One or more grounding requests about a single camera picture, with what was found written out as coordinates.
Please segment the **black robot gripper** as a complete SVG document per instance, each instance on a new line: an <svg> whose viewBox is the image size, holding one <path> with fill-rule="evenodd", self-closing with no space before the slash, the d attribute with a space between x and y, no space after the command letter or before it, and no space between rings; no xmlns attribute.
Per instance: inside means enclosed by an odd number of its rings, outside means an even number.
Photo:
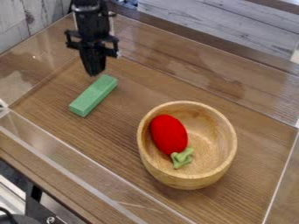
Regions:
<svg viewBox="0 0 299 224"><path fill-rule="evenodd" d="M66 47L78 50L82 66L89 76L94 75L92 51L97 52L96 74L105 70L106 56L118 56L118 38L113 36L109 25L108 4L105 0L72 0L74 30L64 32Z"/></svg>

